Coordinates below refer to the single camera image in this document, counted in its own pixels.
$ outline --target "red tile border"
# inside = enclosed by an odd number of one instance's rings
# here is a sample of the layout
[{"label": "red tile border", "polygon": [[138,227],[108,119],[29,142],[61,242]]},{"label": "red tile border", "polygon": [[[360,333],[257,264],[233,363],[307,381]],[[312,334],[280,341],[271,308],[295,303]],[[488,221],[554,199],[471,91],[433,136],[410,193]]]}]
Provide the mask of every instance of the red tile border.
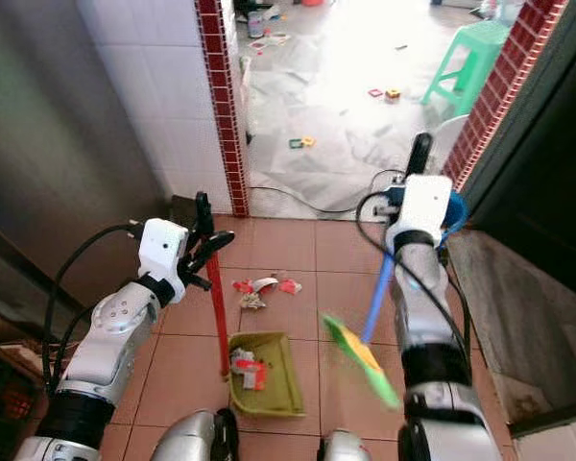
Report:
[{"label": "red tile border", "polygon": [[240,133],[242,121],[238,120],[237,115],[243,113],[243,110],[240,108],[239,96],[233,94],[233,89],[239,87],[239,83],[235,81],[239,76],[231,70],[239,69],[239,62],[238,56],[229,48],[229,44],[236,37],[235,28],[227,24],[227,21],[234,21],[232,2],[231,0],[195,0],[194,5],[202,38],[204,62],[211,89],[232,212],[235,216],[245,217],[250,213],[248,171],[245,159],[245,136],[244,133]]},{"label": "red tile border", "polygon": [[457,191],[489,146],[569,0],[527,0],[480,96],[469,113],[443,173]]}]

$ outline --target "gray wall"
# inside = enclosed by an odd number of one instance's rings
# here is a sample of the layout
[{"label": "gray wall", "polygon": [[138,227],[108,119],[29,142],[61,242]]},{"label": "gray wall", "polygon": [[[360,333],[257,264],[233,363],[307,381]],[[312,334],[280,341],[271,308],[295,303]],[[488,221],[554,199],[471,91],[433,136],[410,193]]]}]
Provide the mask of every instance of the gray wall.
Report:
[{"label": "gray wall", "polygon": [[[163,196],[75,3],[0,1],[0,231],[53,277],[95,231],[164,214]],[[135,276],[136,248],[107,237],[65,288],[97,301]]]}]

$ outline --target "green plastic stool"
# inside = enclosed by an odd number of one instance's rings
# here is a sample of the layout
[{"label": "green plastic stool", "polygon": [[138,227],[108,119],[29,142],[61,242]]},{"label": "green plastic stool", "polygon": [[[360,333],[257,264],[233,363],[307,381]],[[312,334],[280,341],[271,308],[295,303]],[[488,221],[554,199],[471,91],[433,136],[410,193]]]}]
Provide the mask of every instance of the green plastic stool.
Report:
[{"label": "green plastic stool", "polygon": [[[435,91],[454,105],[455,117],[469,113],[509,31],[509,28],[495,21],[481,21],[459,29],[421,102],[428,104],[431,93]],[[461,70],[445,74],[448,62],[459,45],[469,49],[468,58]],[[453,78],[457,80],[452,91],[442,88],[442,81]]]}]

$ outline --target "blue object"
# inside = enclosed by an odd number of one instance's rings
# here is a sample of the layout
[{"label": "blue object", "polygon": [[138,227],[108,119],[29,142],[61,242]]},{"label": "blue object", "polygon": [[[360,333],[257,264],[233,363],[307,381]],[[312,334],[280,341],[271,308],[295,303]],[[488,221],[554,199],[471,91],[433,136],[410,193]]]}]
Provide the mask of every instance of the blue object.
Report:
[{"label": "blue object", "polygon": [[372,305],[369,309],[369,316],[367,317],[367,323],[361,334],[361,341],[365,344],[369,344],[372,341],[373,331],[375,330],[375,324],[377,323],[377,317],[380,313],[382,307],[382,302],[384,301],[384,294],[388,289],[388,284],[393,276],[393,269],[395,265],[393,259],[384,254],[384,260],[382,261],[382,267],[380,269],[380,275],[377,279],[377,285],[375,286],[375,291],[373,292]]},{"label": "blue object", "polygon": [[450,192],[450,201],[448,202],[448,208],[446,209],[444,218],[444,224],[447,229],[442,234],[440,245],[443,245],[452,233],[460,231],[468,221],[468,218],[468,204],[465,203],[461,195],[453,190]]}]

